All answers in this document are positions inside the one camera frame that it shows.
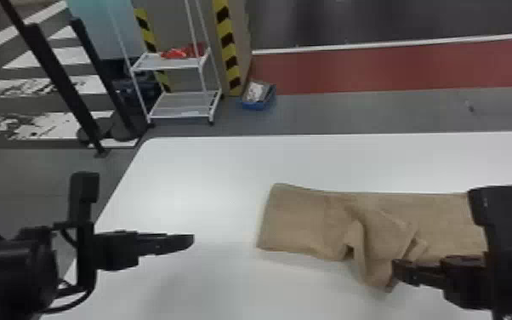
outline black stand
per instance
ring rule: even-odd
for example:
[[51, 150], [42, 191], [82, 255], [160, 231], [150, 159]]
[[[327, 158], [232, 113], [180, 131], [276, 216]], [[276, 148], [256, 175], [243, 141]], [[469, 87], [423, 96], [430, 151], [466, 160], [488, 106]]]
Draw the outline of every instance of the black stand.
[[48, 74], [48, 77], [54, 83], [62, 99], [70, 108], [71, 113], [79, 122], [88, 140], [97, 150], [97, 157], [105, 157], [108, 151], [101, 145], [100, 139], [104, 135], [99, 125], [89, 112], [88, 107], [77, 92], [70, 78], [65, 72], [64, 67], [58, 61], [54, 51], [49, 47], [48, 41], [38, 24], [25, 25], [24, 21], [18, 15], [18, 12], [9, 0], [0, 0], [6, 15], [10, 18], [20, 35], [30, 47], [32, 53], [36, 56], [42, 68]]
[[107, 70], [103, 67], [101, 59], [97, 54], [97, 50], [91, 40], [83, 21], [79, 18], [71, 20], [71, 28], [77, 34], [79, 41], [82, 43], [85, 52], [88, 54], [91, 63], [94, 65], [97, 74], [100, 76], [101, 82], [103, 83], [107, 94], [113, 102], [116, 113], [111, 117], [111, 138], [117, 141], [130, 141], [133, 139], [140, 138], [145, 134], [147, 130], [146, 121], [143, 117], [139, 119], [137, 117], [130, 117], [127, 108], [123, 104], [119, 94], [113, 87], [111, 78], [108, 75]]

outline beige cloth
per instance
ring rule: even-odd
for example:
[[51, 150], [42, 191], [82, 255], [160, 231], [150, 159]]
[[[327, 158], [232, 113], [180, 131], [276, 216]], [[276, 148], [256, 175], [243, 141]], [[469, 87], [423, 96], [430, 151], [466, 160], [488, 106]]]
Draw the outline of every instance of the beige cloth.
[[272, 187], [258, 247], [343, 260], [349, 254], [367, 285], [388, 289], [391, 261], [437, 263], [486, 250], [466, 194], [326, 192]]

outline blue container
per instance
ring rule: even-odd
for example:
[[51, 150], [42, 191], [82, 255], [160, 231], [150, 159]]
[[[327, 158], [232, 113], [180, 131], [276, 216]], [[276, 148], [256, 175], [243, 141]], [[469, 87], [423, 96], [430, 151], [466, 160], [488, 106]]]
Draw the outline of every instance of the blue container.
[[270, 103], [274, 100], [275, 97], [276, 97], [276, 85], [273, 84], [272, 86], [270, 86], [270, 91], [268, 92], [268, 95], [266, 95], [266, 99], [264, 99], [264, 101], [245, 102], [245, 101], [241, 100], [242, 108], [248, 109], [248, 110], [262, 111], [270, 105]]

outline white wire shelf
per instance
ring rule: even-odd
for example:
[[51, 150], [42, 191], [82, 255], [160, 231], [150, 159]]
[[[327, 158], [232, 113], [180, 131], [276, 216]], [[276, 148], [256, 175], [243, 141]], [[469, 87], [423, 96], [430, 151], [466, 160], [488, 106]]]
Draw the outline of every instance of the white wire shelf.
[[200, 58], [189, 59], [165, 59], [157, 53], [144, 53], [135, 62], [131, 70], [133, 72], [139, 71], [160, 71], [160, 70], [174, 70], [174, 69], [202, 69], [207, 62], [210, 55], [210, 48], [206, 50], [204, 56]]
[[200, 92], [183, 92], [177, 94], [163, 93], [149, 113], [153, 119], [178, 117], [208, 117], [213, 121], [214, 110], [220, 101], [222, 90]]

